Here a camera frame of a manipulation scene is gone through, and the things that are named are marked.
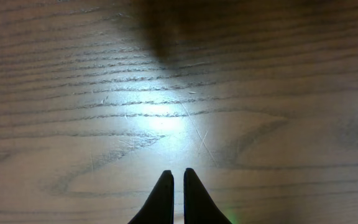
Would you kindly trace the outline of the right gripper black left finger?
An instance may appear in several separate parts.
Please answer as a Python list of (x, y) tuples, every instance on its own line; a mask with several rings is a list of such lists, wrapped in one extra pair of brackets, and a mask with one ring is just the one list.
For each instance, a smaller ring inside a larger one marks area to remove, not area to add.
[(129, 224), (173, 224), (173, 208), (174, 178), (170, 170), (165, 170)]

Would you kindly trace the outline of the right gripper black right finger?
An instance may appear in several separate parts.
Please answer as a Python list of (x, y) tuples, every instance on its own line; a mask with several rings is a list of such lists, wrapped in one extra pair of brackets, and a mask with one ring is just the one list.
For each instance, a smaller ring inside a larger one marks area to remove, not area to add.
[(192, 168), (185, 170), (183, 193), (185, 224), (231, 224)]

